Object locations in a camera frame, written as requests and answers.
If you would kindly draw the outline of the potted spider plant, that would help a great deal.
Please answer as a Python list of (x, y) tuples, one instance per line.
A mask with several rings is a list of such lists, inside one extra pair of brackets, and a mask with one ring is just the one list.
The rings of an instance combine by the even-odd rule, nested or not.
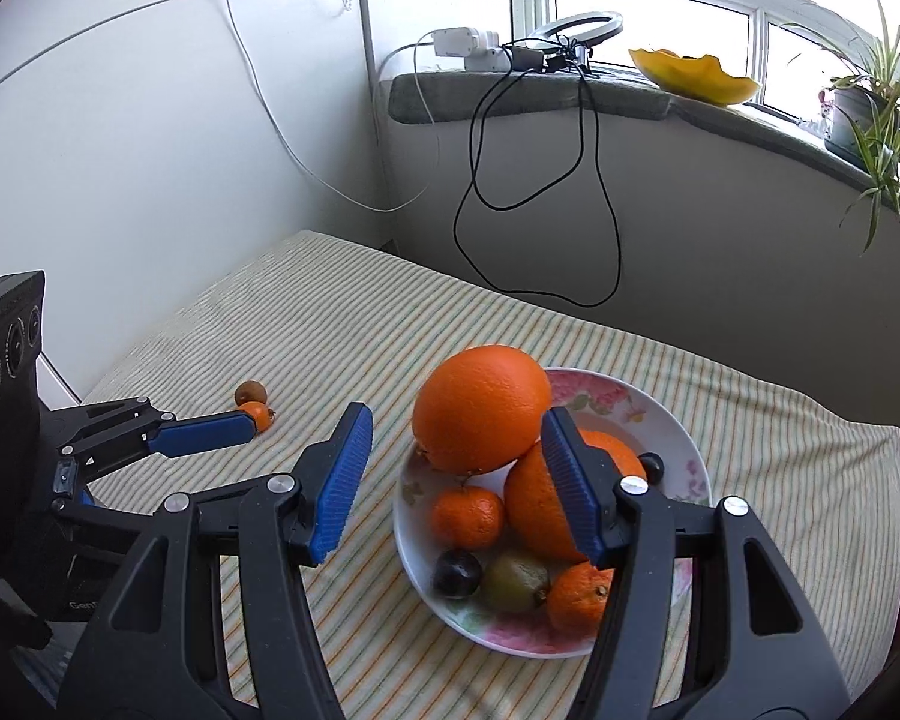
[(868, 179), (844, 211), (848, 216), (862, 203), (868, 208), (862, 255), (878, 236), (885, 208), (900, 218), (900, 25), (891, 26), (883, 0), (875, 2), (880, 31), (861, 32), (852, 23), (845, 23), (854, 37), (843, 44), (800, 21), (781, 24), (782, 29), (801, 32), (844, 69), (841, 75), (832, 75), (826, 85), (831, 93), (829, 140), (834, 143), (837, 130), (842, 128), (850, 138), (845, 153), (854, 154)]

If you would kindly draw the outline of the tiny orange kumquat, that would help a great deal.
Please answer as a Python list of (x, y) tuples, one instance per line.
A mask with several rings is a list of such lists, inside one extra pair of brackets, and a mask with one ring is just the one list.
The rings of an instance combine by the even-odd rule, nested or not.
[(244, 411), (245, 415), (253, 419), (258, 434), (266, 433), (274, 421), (274, 411), (262, 401), (245, 401), (238, 405), (238, 410)]

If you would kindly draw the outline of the medium orange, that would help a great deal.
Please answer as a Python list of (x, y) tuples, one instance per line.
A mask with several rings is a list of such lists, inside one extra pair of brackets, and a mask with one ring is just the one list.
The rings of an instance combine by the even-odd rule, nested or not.
[(443, 361), (414, 401), (411, 429), (437, 472), (495, 472), (538, 440), (551, 406), (543, 367), (525, 351), (491, 344)]

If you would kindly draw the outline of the small brown kiwi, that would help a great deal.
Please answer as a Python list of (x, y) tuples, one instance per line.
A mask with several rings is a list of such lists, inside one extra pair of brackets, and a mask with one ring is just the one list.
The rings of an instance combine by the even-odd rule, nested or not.
[(245, 382), (240, 383), (235, 388), (233, 399), (237, 405), (244, 405), (244, 403), (263, 403), (263, 405), (266, 405), (268, 403), (268, 392), (266, 387), (258, 380), (245, 380)]

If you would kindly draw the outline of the yellow wavy bowl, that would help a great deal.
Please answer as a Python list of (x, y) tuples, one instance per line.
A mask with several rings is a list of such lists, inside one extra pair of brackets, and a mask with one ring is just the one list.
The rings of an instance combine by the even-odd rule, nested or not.
[(728, 75), (715, 55), (683, 57), (667, 49), (631, 49), (629, 55), (637, 70), (663, 91), (702, 103), (743, 104), (761, 91), (747, 76)]

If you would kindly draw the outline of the floral white plate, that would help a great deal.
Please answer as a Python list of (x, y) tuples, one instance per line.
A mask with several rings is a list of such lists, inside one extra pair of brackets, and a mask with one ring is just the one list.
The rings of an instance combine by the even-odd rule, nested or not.
[[(679, 502), (710, 505), (712, 488), (701, 452), (686, 429), (665, 406), (642, 390), (598, 372), (551, 367), (551, 395), (566, 408), (584, 436), (606, 434), (632, 468), (643, 455), (660, 461), (650, 477), (662, 493)], [(552, 578), (582, 559), (572, 550), (566, 519), (557, 513), (559, 500), (543, 472), (538, 450), (528, 461), (515, 460), (495, 472), (455, 478), (439, 472), (429, 460), (413, 455), (403, 466), (393, 504), (393, 533), (404, 572), (424, 603), (453, 631), (486, 649), (525, 658), (574, 658), (592, 650), (586, 635), (553, 628), (543, 601), (518, 614), (487, 605), (484, 595), (447, 598), (434, 589), (434, 572), (448, 544), (432, 530), (432, 509), (448, 491), (463, 486), (486, 489), (504, 502), (504, 527), (496, 543), (475, 554), (484, 569), (501, 554), (520, 557), (535, 571)]]

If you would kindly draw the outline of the dark plum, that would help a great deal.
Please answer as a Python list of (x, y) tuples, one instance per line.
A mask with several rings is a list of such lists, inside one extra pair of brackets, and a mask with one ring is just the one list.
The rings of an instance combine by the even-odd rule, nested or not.
[(639, 455), (639, 461), (642, 468), (644, 468), (647, 483), (654, 488), (658, 488), (665, 477), (665, 462), (663, 458), (655, 452), (644, 452)]
[(432, 589), (448, 600), (470, 598), (481, 587), (484, 569), (470, 551), (448, 550), (437, 559)]

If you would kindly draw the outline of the striped tablecloth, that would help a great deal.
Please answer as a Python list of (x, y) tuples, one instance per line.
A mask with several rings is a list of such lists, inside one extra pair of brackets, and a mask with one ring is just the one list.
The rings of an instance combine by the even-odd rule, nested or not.
[(307, 582), (318, 639), (351, 718), (559, 718), (578, 658), (471, 644), (425, 606), (397, 555), (391, 507), (414, 502), (408, 460), (466, 478), (525, 460), (517, 509), (535, 541), (572, 551), (539, 453), (553, 405), (616, 419), (621, 463), (660, 403), (717, 496), (749, 500), (860, 695), (888, 658), (900, 603), (900, 432), (683, 349), (503, 298), (382, 254), (301, 232), (234, 271), (131, 349), (96, 400), (146, 395), (182, 416), (268, 390), (271, 427), (237, 449), (152, 457), (97, 481), (95, 499), (147, 514), (194, 493), (289, 470), (351, 401), (374, 450), (340, 547)]

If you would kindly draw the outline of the small tangerine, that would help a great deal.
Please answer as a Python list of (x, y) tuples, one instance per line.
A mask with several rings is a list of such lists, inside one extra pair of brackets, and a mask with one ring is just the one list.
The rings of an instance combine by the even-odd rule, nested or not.
[(489, 550), (504, 533), (504, 525), (504, 502), (479, 486), (445, 489), (429, 515), (434, 538), (453, 550)]
[(556, 631), (595, 637), (610, 600), (614, 571), (580, 562), (559, 574), (546, 598), (546, 613)]

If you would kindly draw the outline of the white power strip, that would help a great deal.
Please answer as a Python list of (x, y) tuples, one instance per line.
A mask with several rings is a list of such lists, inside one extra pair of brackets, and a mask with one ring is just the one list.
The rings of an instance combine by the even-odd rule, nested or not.
[(442, 28), (432, 32), (434, 54), (444, 59), (463, 60), (466, 71), (509, 71), (509, 52), (495, 31), (481, 29)]

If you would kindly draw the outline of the white cabinet panel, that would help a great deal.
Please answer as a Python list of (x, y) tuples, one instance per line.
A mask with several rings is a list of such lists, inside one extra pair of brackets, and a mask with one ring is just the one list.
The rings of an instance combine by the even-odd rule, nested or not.
[(45, 273), (43, 349), (78, 394), (287, 236), (378, 244), (379, 190), (349, 0), (169, 0), (0, 86), (0, 271)]

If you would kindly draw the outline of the green kiwi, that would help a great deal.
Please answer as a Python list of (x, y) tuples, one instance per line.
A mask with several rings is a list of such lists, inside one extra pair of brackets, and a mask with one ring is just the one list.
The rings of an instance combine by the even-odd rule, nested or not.
[(530, 553), (504, 551), (487, 564), (481, 598), (504, 614), (528, 614), (544, 605), (549, 593), (549, 571)]

